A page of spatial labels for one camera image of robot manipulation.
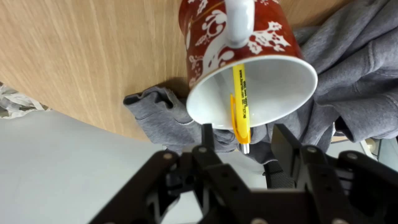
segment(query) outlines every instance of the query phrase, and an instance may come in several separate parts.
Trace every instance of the mug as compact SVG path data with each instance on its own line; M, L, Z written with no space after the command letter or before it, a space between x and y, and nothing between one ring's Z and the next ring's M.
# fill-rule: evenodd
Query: mug
M276 121L315 92L317 73L300 47L277 0L183 0L190 92L189 116L233 129L233 66L245 65L250 127Z

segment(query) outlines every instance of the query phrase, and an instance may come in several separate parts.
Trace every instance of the white surface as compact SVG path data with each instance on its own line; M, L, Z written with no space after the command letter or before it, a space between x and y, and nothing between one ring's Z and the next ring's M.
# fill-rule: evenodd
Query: white surface
M233 48L248 43L254 31L254 0L224 0L226 11L226 40Z
M379 162L398 172L398 143L396 138L382 139Z
M250 126L276 121L301 107L313 93L317 75L311 65L289 56L261 56L239 61L246 67ZM190 92L188 113L198 123L231 129L230 94L234 93L231 67L206 76Z
M80 224L93 215L160 147L118 137L55 112L0 121L0 223ZM223 154L250 187L265 185L261 165ZM200 218L184 195L164 223Z
M372 147L373 147L372 144L368 144L367 141L361 141L359 144L367 157L374 159L374 160L378 160L377 157L372 153Z

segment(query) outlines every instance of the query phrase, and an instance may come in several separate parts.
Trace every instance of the gray fabric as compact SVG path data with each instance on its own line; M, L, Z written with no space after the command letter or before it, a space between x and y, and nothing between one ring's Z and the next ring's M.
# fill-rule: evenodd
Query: gray fabric
M276 123L322 149L336 119L352 141L398 136L398 1L356 0L295 35L320 83L305 106ZM200 143L200 126L172 91L152 87L124 104L152 142L177 152ZM252 128L250 157L260 163L272 158L271 129L272 123ZM236 148L231 132L214 131L214 137L216 152Z

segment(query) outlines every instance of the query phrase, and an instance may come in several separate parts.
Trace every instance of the wooden table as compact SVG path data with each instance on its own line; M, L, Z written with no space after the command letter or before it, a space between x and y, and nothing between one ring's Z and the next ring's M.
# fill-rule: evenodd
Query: wooden table
M292 27L348 0L281 0ZM0 81L96 127L146 139L126 94L187 94L180 0L0 0Z

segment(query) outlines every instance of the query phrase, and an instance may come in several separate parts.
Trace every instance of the floral pattern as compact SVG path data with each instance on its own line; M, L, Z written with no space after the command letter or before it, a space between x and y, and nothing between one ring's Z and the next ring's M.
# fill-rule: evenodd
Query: floral pattern
M188 0L188 4L193 4L195 1L197 0ZM200 0L197 15L201 14L203 10L208 6L208 4L209 4L209 0Z
M189 81L189 86L197 81L197 78L201 75L200 62L203 61L203 56L189 56L190 70L194 72L194 77Z
M219 35L226 24L226 15L220 10L214 10L201 24L201 30L205 31L203 36L198 38L195 46L205 45L210 42L210 38Z
M254 2L260 2L262 5L267 5L270 0L254 0Z
M189 80L189 88L192 88L192 87L194 87L194 85L197 83L197 81L198 81L198 77L192 77L190 80Z
M276 31L281 29L281 24L270 21L266 30L254 31L251 35L254 41L250 40L248 43L249 50L255 55L259 55L262 51L262 47L272 47L275 51L285 51L285 47L290 46L290 43L282 35L276 34Z

